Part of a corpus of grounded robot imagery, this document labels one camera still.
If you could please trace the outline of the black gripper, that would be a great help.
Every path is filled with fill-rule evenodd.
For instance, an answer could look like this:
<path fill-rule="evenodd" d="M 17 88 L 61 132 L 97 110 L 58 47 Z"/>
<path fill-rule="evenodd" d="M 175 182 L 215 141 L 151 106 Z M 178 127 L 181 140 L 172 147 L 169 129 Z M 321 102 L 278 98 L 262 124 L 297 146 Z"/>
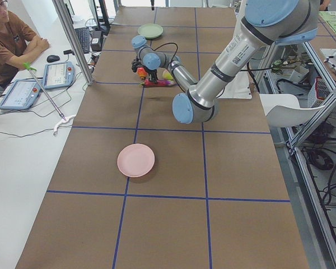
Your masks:
<path fill-rule="evenodd" d="M 149 81 L 157 81 L 158 77 L 157 77 L 157 70 L 148 70 L 148 80 Z"/>

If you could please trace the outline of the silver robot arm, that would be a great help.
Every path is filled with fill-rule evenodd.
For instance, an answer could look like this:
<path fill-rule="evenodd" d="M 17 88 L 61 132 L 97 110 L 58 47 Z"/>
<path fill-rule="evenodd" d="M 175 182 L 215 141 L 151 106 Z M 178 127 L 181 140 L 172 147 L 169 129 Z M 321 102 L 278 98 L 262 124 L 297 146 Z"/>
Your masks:
<path fill-rule="evenodd" d="M 199 80 L 172 54 L 156 52 L 142 35 L 132 39 L 138 60 L 149 71 L 167 69 L 184 93 L 172 101 L 182 124 L 207 122 L 217 114 L 217 96 L 261 47 L 301 44 L 316 37 L 319 1 L 246 1 L 240 30 Z"/>

